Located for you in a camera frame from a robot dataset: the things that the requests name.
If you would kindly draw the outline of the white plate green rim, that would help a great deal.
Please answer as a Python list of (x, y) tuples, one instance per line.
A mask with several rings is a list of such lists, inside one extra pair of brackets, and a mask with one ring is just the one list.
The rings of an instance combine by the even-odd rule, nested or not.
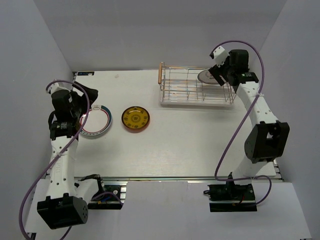
[(83, 114), (80, 124), (84, 125), (81, 132), (88, 134), (99, 134), (107, 131), (113, 121), (111, 111), (104, 105), (92, 105), (88, 114)]

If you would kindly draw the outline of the white plate red lettering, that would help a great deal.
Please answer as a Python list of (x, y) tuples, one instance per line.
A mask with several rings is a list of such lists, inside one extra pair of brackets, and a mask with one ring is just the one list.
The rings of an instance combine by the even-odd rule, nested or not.
[(88, 134), (87, 132), (84, 132), (82, 131), (80, 133), (80, 135), (83, 137), (83, 138), (86, 138), (86, 139), (99, 139), (99, 138), (102, 138), (102, 137), (105, 137), (107, 135), (109, 131), (106, 130), (104, 132), (100, 132), (99, 134), (95, 133), (95, 134)]

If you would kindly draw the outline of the yellow patterned plate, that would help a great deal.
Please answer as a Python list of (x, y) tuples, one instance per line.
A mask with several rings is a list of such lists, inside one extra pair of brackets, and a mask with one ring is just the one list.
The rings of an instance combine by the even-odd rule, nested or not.
[(141, 106), (131, 106), (124, 110), (121, 122), (131, 120), (133, 122), (151, 121), (149, 112)]

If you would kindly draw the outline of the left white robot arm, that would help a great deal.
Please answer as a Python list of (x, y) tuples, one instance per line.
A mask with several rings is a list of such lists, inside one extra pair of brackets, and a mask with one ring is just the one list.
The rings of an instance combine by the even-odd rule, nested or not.
[(75, 181), (76, 151), (82, 131), (80, 118), (89, 112), (98, 91), (78, 82), (57, 80), (46, 91), (54, 108), (48, 118), (52, 155), (48, 190), (45, 200), (37, 203), (37, 212), (54, 230), (85, 224), (88, 204), (93, 198), (103, 198), (106, 187), (99, 174)]

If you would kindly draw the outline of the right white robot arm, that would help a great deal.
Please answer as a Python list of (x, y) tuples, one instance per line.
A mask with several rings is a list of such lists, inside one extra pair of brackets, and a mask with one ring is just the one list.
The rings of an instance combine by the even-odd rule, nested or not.
[(236, 200), (244, 193), (244, 185), (252, 182), (269, 162), (283, 155), (290, 127), (281, 122), (269, 108), (260, 92), (263, 83), (249, 70), (249, 53), (243, 49), (227, 52), (222, 46), (210, 54), (215, 65), (209, 69), (216, 81), (228, 83), (242, 101), (252, 130), (244, 142), (244, 157), (230, 174), (232, 183), (225, 188), (226, 195)]

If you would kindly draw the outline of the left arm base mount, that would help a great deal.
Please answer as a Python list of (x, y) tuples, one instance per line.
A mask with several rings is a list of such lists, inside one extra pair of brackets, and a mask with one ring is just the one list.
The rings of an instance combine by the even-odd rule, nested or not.
[(121, 210), (126, 198), (124, 183), (104, 182), (99, 174), (86, 176), (84, 179), (94, 179), (98, 184), (98, 191), (88, 204), (90, 210)]

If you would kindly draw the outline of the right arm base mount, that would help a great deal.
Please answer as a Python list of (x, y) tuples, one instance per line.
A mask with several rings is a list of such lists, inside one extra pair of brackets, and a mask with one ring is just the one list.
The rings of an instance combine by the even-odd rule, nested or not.
[(211, 213), (256, 212), (257, 203), (252, 180), (243, 185), (235, 181), (210, 184), (203, 194), (209, 198)]

